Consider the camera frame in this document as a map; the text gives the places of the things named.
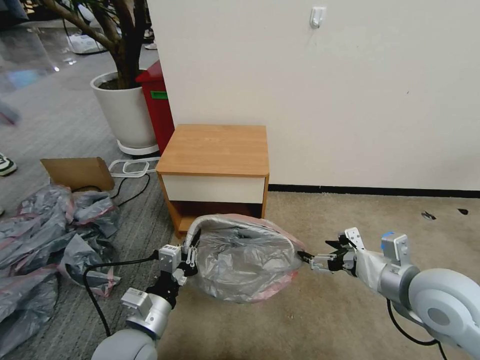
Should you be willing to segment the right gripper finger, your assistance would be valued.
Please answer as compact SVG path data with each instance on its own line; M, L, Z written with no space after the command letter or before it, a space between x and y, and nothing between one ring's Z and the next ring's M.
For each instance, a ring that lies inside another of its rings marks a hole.
M349 251L352 249L351 241L345 233L338 233L337 240L326 240L325 243L336 251Z
M339 270L339 263L337 261L337 255L335 253L312 255L305 251L298 251L297 255L304 263L309 265L309 268L312 271L336 272Z

